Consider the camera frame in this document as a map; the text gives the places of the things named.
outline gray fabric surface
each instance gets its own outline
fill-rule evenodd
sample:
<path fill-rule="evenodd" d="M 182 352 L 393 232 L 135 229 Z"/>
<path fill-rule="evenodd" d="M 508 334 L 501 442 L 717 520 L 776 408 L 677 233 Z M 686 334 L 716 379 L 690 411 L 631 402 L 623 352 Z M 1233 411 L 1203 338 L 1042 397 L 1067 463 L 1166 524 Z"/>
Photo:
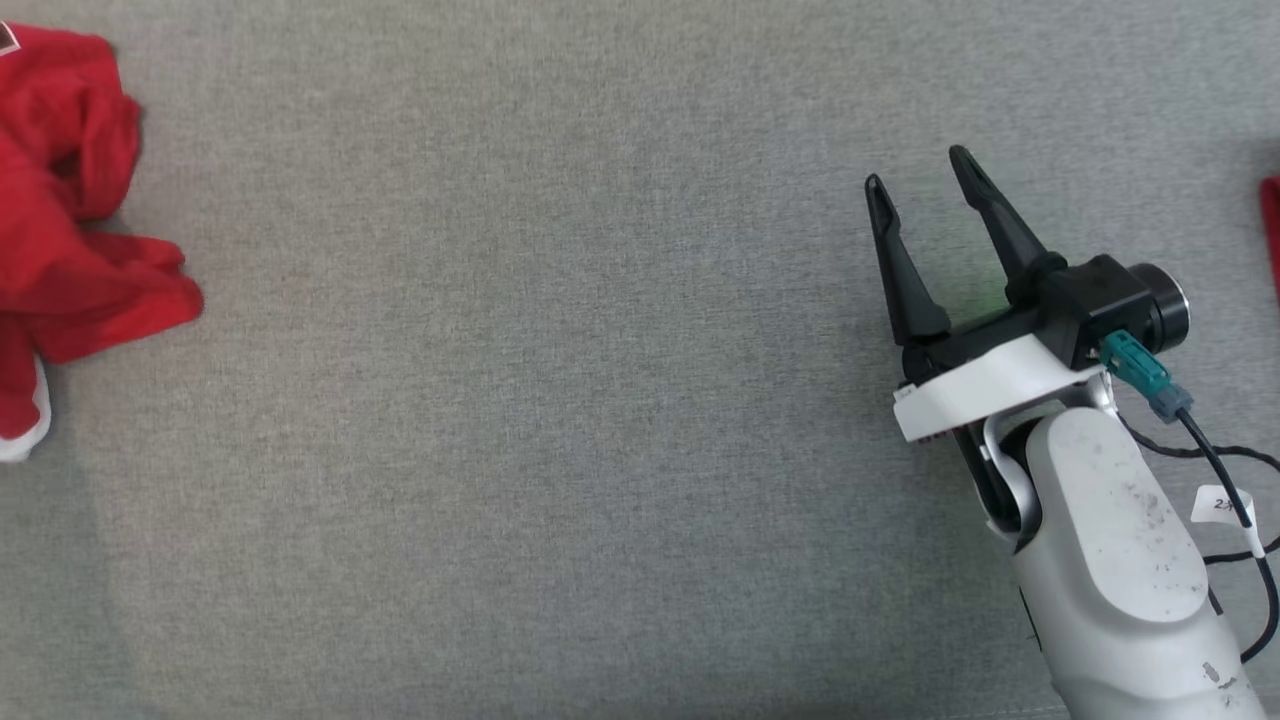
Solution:
<path fill-rule="evenodd" d="M 959 455 L 890 411 L 863 178 L 956 315 L 1000 301 L 952 142 L 1070 259 L 1172 270 L 1202 424 L 1280 447 L 1272 0 L 4 14 L 118 47 L 122 223 L 207 292 L 55 369 L 0 469 L 4 717 L 1064 717 Z"/>

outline white label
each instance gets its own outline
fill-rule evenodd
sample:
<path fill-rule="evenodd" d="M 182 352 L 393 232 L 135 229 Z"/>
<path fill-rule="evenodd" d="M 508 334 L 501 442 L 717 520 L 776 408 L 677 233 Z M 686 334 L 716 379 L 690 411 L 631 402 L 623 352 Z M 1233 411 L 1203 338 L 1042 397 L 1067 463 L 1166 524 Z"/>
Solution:
<path fill-rule="evenodd" d="M 1238 492 L 1240 493 L 1240 502 L 1244 503 L 1244 512 L 1248 514 L 1249 520 L 1257 523 L 1257 518 L 1253 516 L 1253 498 L 1244 491 Z M 1235 515 L 1231 498 L 1226 496 L 1226 489 L 1222 486 L 1201 486 L 1196 491 L 1196 507 L 1192 509 L 1192 523 L 1226 523 L 1228 525 L 1239 528 L 1240 518 Z"/>

